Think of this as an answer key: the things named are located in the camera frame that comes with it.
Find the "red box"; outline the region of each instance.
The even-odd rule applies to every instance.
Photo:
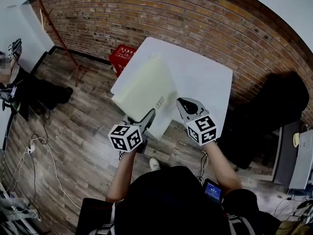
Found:
[[[119,45],[116,50],[109,56],[109,60],[117,77],[120,76],[135,52],[136,49],[134,48],[125,45]]]

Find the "cube with fiducial markers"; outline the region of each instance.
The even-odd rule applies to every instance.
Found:
[[[198,145],[204,145],[217,139],[217,125],[210,114],[186,122],[188,136]]]
[[[108,134],[115,150],[131,152],[142,143],[138,126],[116,124]]]

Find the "white table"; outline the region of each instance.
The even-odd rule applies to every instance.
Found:
[[[214,116],[221,136],[228,107],[232,70],[182,47],[148,37],[131,58],[111,92],[117,94],[132,73],[149,57],[161,54],[172,74],[180,97],[200,101]],[[178,109],[173,120],[183,123]]]

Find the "blue screen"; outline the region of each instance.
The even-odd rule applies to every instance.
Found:
[[[218,187],[210,183],[207,183],[206,188],[205,188],[205,194],[219,201],[220,196],[221,196],[221,189],[219,189]]]

